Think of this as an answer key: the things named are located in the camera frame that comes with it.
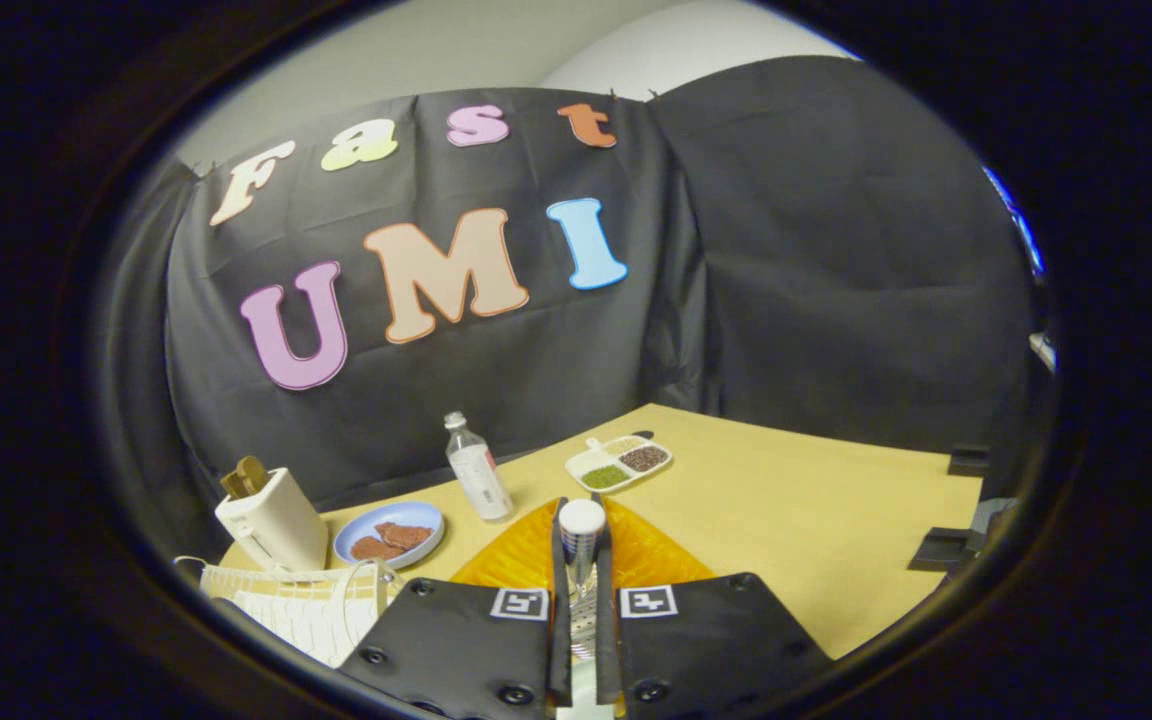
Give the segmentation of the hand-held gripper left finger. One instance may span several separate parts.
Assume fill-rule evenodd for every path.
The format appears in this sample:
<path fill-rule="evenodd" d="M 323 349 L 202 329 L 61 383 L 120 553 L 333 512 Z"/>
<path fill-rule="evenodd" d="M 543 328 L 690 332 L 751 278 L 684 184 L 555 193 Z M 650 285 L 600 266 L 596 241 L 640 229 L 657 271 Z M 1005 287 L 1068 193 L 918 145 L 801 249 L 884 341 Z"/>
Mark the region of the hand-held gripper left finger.
<path fill-rule="evenodd" d="M 566 505 L 535 511 L 531 556 L 548 573 L 540 584 L 408 579 L 339 673 L 404 717 L 547 717 L 570 705 L 571 611 L 556 536 Z"/>

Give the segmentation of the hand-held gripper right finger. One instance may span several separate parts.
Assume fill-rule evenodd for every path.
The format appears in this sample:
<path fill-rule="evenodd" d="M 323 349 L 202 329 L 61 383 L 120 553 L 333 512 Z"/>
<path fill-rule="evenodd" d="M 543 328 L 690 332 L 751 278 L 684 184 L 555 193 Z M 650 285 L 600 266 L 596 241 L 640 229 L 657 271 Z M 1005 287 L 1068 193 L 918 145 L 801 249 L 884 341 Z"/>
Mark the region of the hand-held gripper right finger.
<path fill-rule="evenodd" d="M 620 719 L 745 719 L 828 669 L 759 575 L 710 573 L 626 505 L 599 505 L 596 697 Z"/>

